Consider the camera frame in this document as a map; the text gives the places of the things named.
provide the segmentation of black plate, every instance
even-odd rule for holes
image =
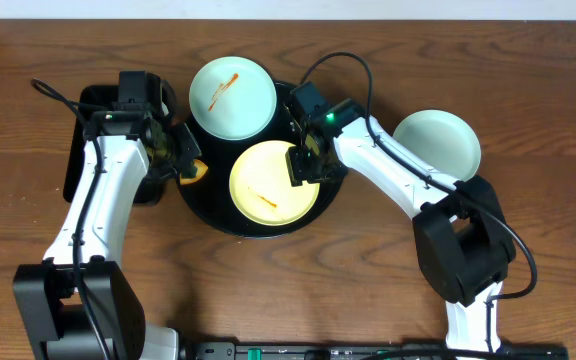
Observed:
[[[219,139],[206,132],[190,115],[186,123],[195,135],[202,151],[199,158],[208,166],[208,172],[198,182],[179,186],[179,192],[188,206],[208,225],[225,233],[245,237],[272,237],[301,229],[315,220],[337,195],[341,182],[325,183],[319,187],[317,200],[312,208],[298,220],[280,226],[267,226],[256,223],[244,216],[235,206],[230,196],[230,171],[235,161],[249,147],[268,140],[283,140],[293,144],[299,136],[290,126],[291,117],[283,106],[294,85],[275,82],[277,108],[270,123],[257,135],[240,140]]]

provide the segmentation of pale yellow plate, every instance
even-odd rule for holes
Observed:
[[[230,172],[230,196],[250,220],[269,226],[286,225],[315,204],[319,184],[290,185],[285,141],[265,141],[246,150]]]

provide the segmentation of black cable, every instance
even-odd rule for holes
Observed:
[[[43,95],[45,95],[45,96],[47,96],[53,100],[63,102],[63,100],[61,100],[61,98],[59,98],[59,96],[55,95],[55,93],[56,93],[55,89],[51,88],[45,82],[43,82],[39,79],[32,79],[30,81],[30,85],[32,85],[32,87],[35,88],[35,90],[39,91],[41,94],[43,94]],[[70,101],[70,100],[66,100],[66,101],[71,105],[79,107],[80,109],[88,109],[88,110],[92,110],[92,111],[108,110],[107,107],[101,106],[101,105],[92,105],[92,104],[80,103],[80,102]]]
[[[31,84],[35,89],[37,89],[42,94],[47,95],[48,97],[61,101],[64,103],[77,117],[77,120],[81,123],[82,126],[86,126],[86,118],[77,110],[73,103],[68,101],[63,95],[61,95],[57,90],[50,87],[48,84],[44,83],[39,79],[32,79]],[[90,183],[90,188],[88,189],[88,194],[86,194],[86,199],[84,200],[84,204],[81,207],[81,212],[79,213],[79,218],[77,219],[77,225],[75,227],[75,232],[72,234],[72,268],[75,277],[75,285],[77,289],[79,289],[79,297],[81,298],[81,303],[84,306],[84,312],[86,313],[86,317],[88,318],[88,322],[92,327],[93,332],[95,333],[95,337],[97,338],[97,342],[101,347],[101,350],[104,355],[105,360],[111,360],[112,357],[110,356],[110,351],[108,350],[108,345],[104,340],[104,336],[101,333],[101,328],[99,327],[99,323],[97,322],[97,318],[92,309],[92,305],[90,304],[90,300],[88,299],[88,293],[86,290],[86,285],[83,281],[83,275],[81,273],[81,264],[79,259],[79,252],[82,245],[81,235],[83,233],[84,222],[86,220],[86,214],[88,213],[88,209],[90,208],[90,204],[92,202],[92,198],[95,194],[95,189],[97,188],[97,184],[99,183],[99,178],[101,177],[101,173],[103,172],[103,159],[101,156],[101,148],[99,146],[99,142],[97,141],[96,135],[92,135],[90,141],[92,142],[93,146],[95,147],[95,155],[97,156],[97,164],[95,165],[95,173],[92,178],[92,182]]]
[[[418,170],[416,167],[406,163],[397,154],[392,152],[384,143],[381,142],[379,135],[375,134],[374,130],[372,129],[372,126],[370,125],[370,103],[372,100],[372,84],[373,84],[372,71],[370,70],[370,66],[368,66],[368,63],[364,59],[362,59],[360,56],[353,54],[353,53],[350,53],[350,52],[345,52],[345,51],[328,54],[328,55],[322,57],[321,59],[317,60],[308,69],[308,71],[306,71],[306,74],[301,79],[300,84],[303,84],[306,81],[306,79],[308,78],[310,73],[313,70],[315,70],[315,68],[319,64],[323,63],[324,61],[326,61],[332,57],[336,57],[336,56],[346,56],[346,57],[353,58],[353,59],[357,60],[359,63],[361,63],[361,65],[366,70],[366,74],[368,75],[368,98],[366,99],[366,109],[365,109],[364,119],[366,121],[366,128],[368,130],[368,134],[370,135],[371,139],[375,142],[375,145],[379,146],[379,148],[381,150],[383,150],[388,156],[390,156],[393,160],[395,160],[395,162],[397,162],[399,165],[404,167],[406,170],[410,171],[415,176],[419,177],[424,182],[426,182],[427,185],[433,186],[436,189],[441,190],[448,195],[452,195],[452,196],[456,197],[457,199],[459,199],[459,201],[461,201],[465,205],[479,211],[480,213],[486,215],[487,217],[489,217],[490,219],[495,221],[499,226],[501,226],[504,230],[506,230],[513,237],[513,239],[517,243],[517,246],[519,246],[519,249],[521,249],[521,252],[526,257],[526,260],[528,261],[528,266],[530,267],[530,283],[528,284],[528,286],[526,286],[526,288],[521,290],[521,291],[517,291],[517,292],[509,293],[509,294],[492,295],[492,296],[489,296],[488,299],[486,299],[486,307],[487,307],[487,312],[488,312],[487,316],[486,316],[486,319],[487,319],[486,320],[486,322],[487,322],[487,324],[486,324],[486,328],[487,328],[486,329],[486,343],[488,344],[488,349],[492,352],[492,345],[491,345],[491,340],[490,340],[491,312],[492,312],[492,307],[493,307],[492,302],[495,300],[517,299],[517,298],[520,298],[520,297],[523,297],[523,296],[530,294],[530,292],[532,292],[534,290],[535,286],[537,285],[537,264],[535,263],[535,259],[533,258],[532,253],[530,252],[530,250],[528,249],[528,247],[526,246],[524,241],[521,239],[521,237],[519,237],[519,235],[508,224],[506,224],[504,221],[500,220],[497,216],[495,216],[490,211],[488,211],[483,205],[481,205],[481,204],[471,200],[467,196],[464,196],[464,195],[444,186],[443,184],[440,184],[437,181],[433,180],[433,178],[430,175],[425,175],[420,170]]]
[[[410,349],[410,350],[394,350],[388,351],[377,355],[370,355],[362,358],[361,360],[386,360],[392,358],[429,358],[441,357],[442,359],[452,359],[454,357],[470,358],[470,359],[484,359],[484,360],[528,360],[525,357],[516,355],[497,354],[483,351],[472,350],[459,350],[459,349]]]

